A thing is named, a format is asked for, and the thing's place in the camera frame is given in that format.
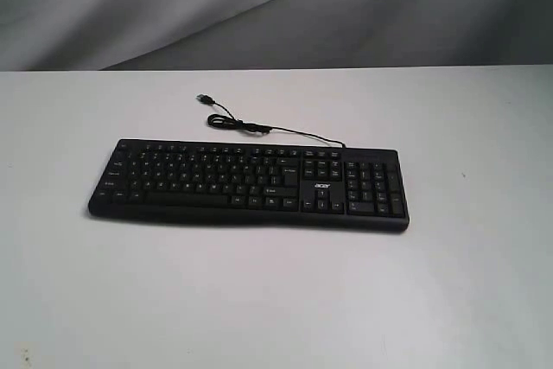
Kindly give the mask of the black acer keyboard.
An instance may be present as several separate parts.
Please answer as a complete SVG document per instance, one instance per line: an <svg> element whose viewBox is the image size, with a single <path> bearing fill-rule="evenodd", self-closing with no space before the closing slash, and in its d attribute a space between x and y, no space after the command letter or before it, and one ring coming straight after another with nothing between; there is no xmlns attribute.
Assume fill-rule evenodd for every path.
<svg viewBox="0 0 553 369"><path fill-rule="evenodd" d="M122 139L88 203L104 219L404 232L395 150Z"/></svg>

